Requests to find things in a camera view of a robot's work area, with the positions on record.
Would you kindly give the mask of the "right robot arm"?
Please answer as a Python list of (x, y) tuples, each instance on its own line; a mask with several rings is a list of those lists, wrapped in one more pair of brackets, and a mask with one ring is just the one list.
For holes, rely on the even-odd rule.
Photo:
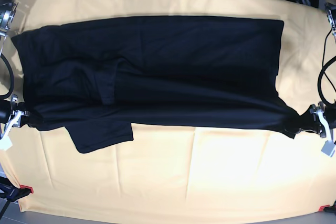
[(23, 76), (12, 39), (26, 28), (32, 0), (1, 0), (1, 123), (33, 126), (34, 114), (23, 102)]

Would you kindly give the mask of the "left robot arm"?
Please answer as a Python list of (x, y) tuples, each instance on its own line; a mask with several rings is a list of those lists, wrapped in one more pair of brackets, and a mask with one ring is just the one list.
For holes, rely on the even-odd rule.
[(309, 102), (321, 101), (330, 129), (335, 129), (335, 0), (309, 0), (304, 73)]

